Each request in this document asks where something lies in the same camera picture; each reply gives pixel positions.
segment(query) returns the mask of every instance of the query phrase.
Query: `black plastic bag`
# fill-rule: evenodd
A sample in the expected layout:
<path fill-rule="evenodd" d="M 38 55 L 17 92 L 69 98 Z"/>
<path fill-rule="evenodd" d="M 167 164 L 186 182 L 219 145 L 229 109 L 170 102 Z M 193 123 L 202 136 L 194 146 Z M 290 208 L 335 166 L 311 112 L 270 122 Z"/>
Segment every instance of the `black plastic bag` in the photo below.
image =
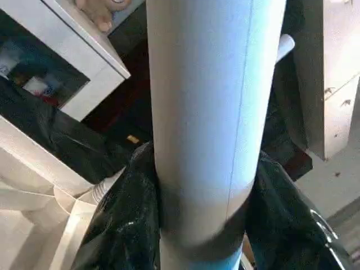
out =
<path fill-rule="evenodd" d="M 119 145 L 1 76 L 0 114 L 93 184 L 113 176 L 130 158 Z"/>
<path fill-rule="evenodd" d="M 301 0 L 287 0 L 282 23 L 282 34 L 295 34 L 305 24 L 304 5 Z"/>
<path fill-rule="evenodd" d="M 159 252 L 154 149 L 138 148 L 100 202 L 71 270 L 151 270 Z"/>
<path fill-rule="evenodd" d="M 257 269 L 354 269 L 348 253 L 279 163 L 261 153 L 246 219 Z"/>

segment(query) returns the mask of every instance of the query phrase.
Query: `white cabinet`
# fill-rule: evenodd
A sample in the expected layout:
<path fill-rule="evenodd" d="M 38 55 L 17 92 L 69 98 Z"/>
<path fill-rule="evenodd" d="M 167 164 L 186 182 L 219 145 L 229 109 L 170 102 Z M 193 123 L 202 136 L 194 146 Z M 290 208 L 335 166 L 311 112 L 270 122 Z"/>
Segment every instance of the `white cabinet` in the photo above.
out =
<path fill-rule="evenodd" d="M 107 36 L 74 6 L 73 0 L 1 0 L 0 9 L 82 77 L 80 86 L 70 89 L 59 105 L 74 119 L 82 120 L 129 78 Z"/>
<path fill-rule="evenodd" d="M 360 1 L 302 2 L 305 24 L 294 37 L 301 106 L 308 148 L 326 160 L 348 141 L 360 73 Z"/>

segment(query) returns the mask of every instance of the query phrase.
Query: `vertical tube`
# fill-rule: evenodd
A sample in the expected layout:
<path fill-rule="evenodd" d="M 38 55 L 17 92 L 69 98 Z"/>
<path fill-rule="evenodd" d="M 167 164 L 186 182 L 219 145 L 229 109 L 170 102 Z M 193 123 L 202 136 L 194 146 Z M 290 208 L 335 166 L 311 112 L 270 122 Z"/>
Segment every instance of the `vertical tube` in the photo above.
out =
<path fill-rule="evenodd" d="M 238 262 L 241 239 L 228 254 L 226 243 L 208 243 L 230 230 L 253 185 L 284 8 L 285 0 L 147 2 L 162 269 Z"/>

